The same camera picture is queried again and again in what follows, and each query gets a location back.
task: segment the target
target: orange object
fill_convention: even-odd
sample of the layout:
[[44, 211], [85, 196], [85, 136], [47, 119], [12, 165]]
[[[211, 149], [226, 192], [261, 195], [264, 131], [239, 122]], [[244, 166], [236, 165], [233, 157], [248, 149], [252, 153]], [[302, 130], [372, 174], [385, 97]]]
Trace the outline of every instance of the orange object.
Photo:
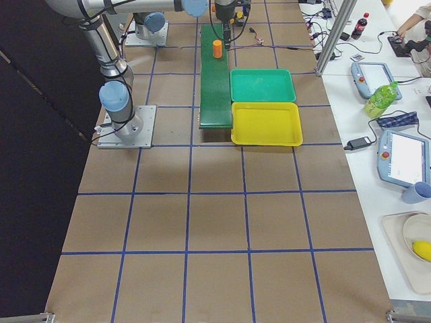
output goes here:
[[213, 56], [216, 59], [220, 59], [223, 55], [223, 44], [222, 41], [216, 39], [213, 41]]

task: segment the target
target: blue cup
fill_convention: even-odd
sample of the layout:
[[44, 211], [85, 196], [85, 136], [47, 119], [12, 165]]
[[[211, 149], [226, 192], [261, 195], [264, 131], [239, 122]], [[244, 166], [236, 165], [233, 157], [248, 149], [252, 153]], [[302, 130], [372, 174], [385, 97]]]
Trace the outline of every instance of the blue cup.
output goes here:
[[415, 204], [431, 198], [431, 185], [425, 182], [417, 182], [411, 185], [401, 195], [401, 200], [407, 204]]

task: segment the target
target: green soda bottle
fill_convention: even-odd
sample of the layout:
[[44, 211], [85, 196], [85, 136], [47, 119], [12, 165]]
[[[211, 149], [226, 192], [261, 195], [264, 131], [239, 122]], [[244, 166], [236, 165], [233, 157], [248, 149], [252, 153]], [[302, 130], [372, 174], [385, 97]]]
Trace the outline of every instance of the green soda bottle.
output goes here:
[[370, 118], [378, 118], [397, 98], [398, 82], [380, 86], [371, 98], [365, 103], [364, 110]]

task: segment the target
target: yellow fruit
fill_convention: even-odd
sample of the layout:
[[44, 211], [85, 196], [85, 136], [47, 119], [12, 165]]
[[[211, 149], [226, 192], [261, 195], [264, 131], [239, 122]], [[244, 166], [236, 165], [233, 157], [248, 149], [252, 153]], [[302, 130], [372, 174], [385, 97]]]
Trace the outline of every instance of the yellow fruit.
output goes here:
[[428, 241], [418, 240], [413, 243], [413, 251], [420, 258], [431, 261], [431, 243]]

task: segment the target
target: beige tray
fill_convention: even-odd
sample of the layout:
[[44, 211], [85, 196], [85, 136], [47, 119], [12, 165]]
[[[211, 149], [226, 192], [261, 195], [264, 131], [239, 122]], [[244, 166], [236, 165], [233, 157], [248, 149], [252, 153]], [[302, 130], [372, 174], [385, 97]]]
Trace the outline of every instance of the beige tray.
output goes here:
[[383, 217], [382, 225], [411, 288], [418, 294], [429, 294], [431, 293], [431, 262], [416, 256], [407, 246], [403, 235], [404, 223], [416, 215], [420, 217], [421, 221], [431, 223], [431, 215], [423, 212], [409, 212]]

